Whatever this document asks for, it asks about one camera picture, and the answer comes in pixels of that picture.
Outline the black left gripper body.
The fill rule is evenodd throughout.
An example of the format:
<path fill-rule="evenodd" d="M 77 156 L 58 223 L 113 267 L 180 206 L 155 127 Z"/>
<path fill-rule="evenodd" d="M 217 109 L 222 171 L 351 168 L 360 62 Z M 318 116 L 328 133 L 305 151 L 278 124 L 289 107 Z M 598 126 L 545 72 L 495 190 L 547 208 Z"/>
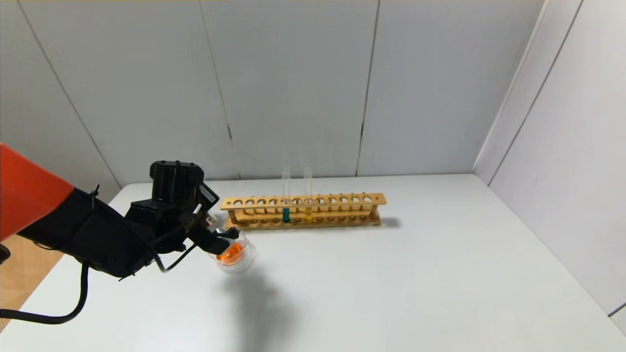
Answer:
<path fill-rule="evenodd" d="M 212 233 L 217 229 L 217 217 L 212 212 L 212 207 L 219 200 L 219 196 L 205 183 L 201 183 L 195 188 L 194 200 L 192 202 L 192 220 L 187 237 L 192 242 L 199 242 L 200 234 Z"/>

